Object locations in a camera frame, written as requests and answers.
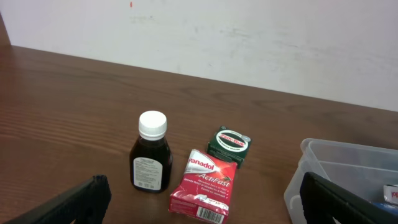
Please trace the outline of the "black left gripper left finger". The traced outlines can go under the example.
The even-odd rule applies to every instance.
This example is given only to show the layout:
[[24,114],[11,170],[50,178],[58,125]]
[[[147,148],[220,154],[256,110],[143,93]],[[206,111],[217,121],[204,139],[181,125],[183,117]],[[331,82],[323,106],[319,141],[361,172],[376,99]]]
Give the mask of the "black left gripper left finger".
[[7,224],[101,224],[111,201],[108,178],[94,175]]

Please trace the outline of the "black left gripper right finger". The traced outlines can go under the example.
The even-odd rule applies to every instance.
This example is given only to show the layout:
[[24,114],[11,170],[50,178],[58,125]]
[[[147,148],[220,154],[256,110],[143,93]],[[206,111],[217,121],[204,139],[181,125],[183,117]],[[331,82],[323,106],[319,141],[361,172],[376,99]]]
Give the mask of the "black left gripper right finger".
[[314,172],[300,186],[303,215],[308,224],[396,224],[397,214],[369,202]]

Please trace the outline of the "blue fever patch box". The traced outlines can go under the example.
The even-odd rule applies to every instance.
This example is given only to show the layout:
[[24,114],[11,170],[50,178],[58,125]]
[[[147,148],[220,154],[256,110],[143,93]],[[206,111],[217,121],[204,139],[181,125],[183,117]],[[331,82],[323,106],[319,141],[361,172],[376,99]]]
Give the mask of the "blue fever patch box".
[[377,208],[383,209],[391,214],[398,216],[398,206],[387,202],[373,202]]

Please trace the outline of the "white Panadol box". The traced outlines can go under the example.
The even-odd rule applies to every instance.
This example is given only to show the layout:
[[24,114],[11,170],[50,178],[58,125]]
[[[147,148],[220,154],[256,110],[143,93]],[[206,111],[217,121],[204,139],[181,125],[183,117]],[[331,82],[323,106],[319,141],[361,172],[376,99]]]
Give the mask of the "white Panadol box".
[[384,185],[384,200],[388,203],[398,205],[398,185]]

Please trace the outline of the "dark syrup bottle white cap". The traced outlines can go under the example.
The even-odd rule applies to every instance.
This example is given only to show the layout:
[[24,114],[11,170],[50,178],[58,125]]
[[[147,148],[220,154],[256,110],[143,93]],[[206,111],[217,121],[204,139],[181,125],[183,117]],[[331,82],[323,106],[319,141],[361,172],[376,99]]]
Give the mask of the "dark syrup bottle white cap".
[[131,184],[137,190],[161,193],[169,186],[173,163],[165,138],[167,117],[160,111],[146,111],[139,117],[138,130],[129,155]]

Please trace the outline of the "green Zam-Buk box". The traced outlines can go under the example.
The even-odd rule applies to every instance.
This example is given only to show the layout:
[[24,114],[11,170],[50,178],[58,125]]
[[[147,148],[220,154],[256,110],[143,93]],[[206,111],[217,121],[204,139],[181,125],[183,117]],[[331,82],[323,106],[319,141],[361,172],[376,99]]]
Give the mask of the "green Zam-Buk box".
[[237,163],[240,169],[251,147],[252,139],[226,126],[219,130],[209,140],[206,153],[225,162]]

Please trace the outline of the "red Panadol ActiFast box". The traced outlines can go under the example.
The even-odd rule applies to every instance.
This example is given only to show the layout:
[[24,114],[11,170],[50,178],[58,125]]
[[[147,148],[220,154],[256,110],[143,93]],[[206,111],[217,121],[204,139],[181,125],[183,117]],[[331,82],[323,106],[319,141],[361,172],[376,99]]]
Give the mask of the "red Panadol ActiFast box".
[[235,162],[225,162],[193,149],[182,180],[170,195],[169,211],[225,224],[236,168]]

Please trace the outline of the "clear plastic container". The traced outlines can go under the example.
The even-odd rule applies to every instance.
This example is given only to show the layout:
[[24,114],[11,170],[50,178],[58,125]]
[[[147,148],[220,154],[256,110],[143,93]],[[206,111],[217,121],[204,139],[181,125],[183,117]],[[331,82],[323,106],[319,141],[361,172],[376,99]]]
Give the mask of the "clear plastic container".
[[284,200],[293,224],[306,223],[300,186],[306,172],[349,190],[370,202],[385,202],[383,187],[397,184],[397,151],[321,139],[304,139],[298,162]]

